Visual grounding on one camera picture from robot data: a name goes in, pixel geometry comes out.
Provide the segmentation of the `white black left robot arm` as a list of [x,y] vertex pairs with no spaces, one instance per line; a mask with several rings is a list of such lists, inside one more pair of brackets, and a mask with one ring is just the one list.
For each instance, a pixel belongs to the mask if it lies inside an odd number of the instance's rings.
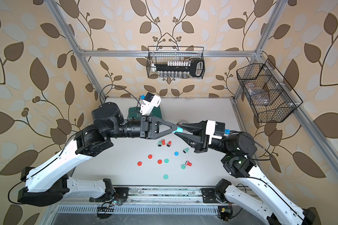
[[118,105],[107,102],[92,111],[93,124],[77,132],[64,149],[39,167],[22,170],[16,204],[49,206],[68,197],[89,197],[94,201],[116,201],[118,196],[111,179],[79,181],[68,172],[79,164],[114,146],[113,138],[159,139],[182,132],[176,124],[161,118],[143,115],[125,120]]

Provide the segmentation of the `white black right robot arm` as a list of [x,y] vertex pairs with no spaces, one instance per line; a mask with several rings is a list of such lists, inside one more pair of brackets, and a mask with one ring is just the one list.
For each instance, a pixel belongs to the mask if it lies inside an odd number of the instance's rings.
[[215,187],[216,199],[231,202],[260,219],[266,225],[312,225],[315,213],[302,209],[286,197],[262,172],[253,155],[260,147],[247,132],[233,131],[215,121],[179,123],[175,135],[196,153],[208,149],[224,153],[221,159],[226,172],[248,186],[258,198],[221,179]]

